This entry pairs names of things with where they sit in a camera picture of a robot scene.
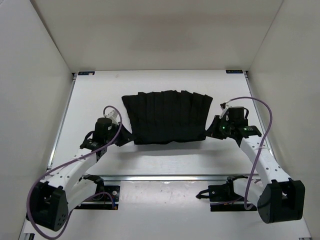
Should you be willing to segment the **black pleated skirt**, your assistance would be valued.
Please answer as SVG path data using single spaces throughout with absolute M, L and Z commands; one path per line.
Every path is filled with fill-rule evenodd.
M 166 145 L 206 139 L 213 98 L 186 90 L 122 96 L 135 145 Z

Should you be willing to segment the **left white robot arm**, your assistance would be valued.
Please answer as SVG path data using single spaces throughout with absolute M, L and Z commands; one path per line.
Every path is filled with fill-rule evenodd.
M 27 197 L 26 218 L 33 224 L 59 231 L 78 205 L 97 201 L 106 195 L 104 180 L 89 174 L 111 145 L 121 147 L 135 139 L 120 122 L 111 118 L 97 119 L 70 164 L 52 170 L 52 176 L 39 180 Z

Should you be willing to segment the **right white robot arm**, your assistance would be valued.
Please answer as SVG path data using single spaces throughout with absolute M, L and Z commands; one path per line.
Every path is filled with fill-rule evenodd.
M 300 220 L 303 216 L 305 186 L 286 173 L 265 145 L 255 125 L 249 125 L 245 107 L 224 109 L 215 115 L 206 135 L 211 138 L 235 140 L 258 174 L 260 182 L 244 175 L 230 176 L 224 184 L 224 195 L 229 200 L 238 197 L 256 207 L 266 224 Z

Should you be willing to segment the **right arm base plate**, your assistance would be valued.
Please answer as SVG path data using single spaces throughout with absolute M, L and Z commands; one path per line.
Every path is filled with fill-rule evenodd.
M 230 183 L 211 184 L 196 196 L 198 200 L 209 200 L 211 212 L 246 212 L 244 198 L 234 193 Z

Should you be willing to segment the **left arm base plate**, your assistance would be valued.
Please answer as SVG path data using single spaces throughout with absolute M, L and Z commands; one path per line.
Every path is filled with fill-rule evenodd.
M 108 210 L 117 211 L 119 209 L 121 182 L 105 181 L 104 191 L 108 194 L 99 195 L 79 204 L 76 210 Z

